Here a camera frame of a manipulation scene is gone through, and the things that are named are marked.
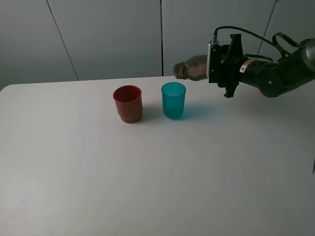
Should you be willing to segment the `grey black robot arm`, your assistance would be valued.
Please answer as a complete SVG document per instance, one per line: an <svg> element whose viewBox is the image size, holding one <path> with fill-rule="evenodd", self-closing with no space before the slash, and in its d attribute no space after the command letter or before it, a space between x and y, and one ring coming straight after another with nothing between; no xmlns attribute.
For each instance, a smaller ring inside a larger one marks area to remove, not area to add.
<svg viewBox="0 0 315 236"><path fill-rule="evenodd" d="M231 98L240 83L258 88L268 98L299 88L315 79L315 40L296 43L286 34L276 33L272 42L281 53L274 63L261 56L244 54L240 34L232 34L229 45L215 45L208 60L209 82L225 88Z"/></svg>

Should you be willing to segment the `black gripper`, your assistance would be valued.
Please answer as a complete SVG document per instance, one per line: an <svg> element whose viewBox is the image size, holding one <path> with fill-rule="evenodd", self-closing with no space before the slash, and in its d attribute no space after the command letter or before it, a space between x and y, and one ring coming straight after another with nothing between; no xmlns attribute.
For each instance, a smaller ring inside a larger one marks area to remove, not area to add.
<svg viewBox="0 0 315 236"><path fill-rule="evenodd" d="M242 35L231 34L229 45L221 47L222 82L219 88L225 88L224 97L232 98L239 83L259 85L259 74L265 69L265 62L244 56Z"/></svg>

